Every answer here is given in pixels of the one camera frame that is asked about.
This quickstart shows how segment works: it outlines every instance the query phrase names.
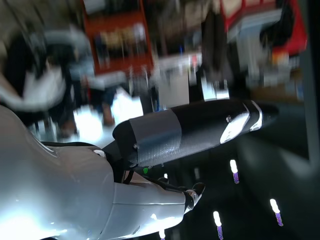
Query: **white robot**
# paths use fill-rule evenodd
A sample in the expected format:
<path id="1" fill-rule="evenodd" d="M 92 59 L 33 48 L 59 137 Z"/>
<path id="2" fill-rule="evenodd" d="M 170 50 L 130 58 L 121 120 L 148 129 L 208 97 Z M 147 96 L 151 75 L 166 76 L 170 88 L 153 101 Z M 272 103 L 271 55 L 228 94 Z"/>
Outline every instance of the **white robot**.
<path id="1" fill-rule="evenodd" d="M 113 132 L 116 142 L 100 149 L 41 143 L 0 106 L 1 238 L 112 240 L 171 228 L 194 208 L 205 185 L 181 190 L 133 169 L 215 147 L 276 115 L 272 106 L 251 101 L 200 102 L 123 122 Z"/>

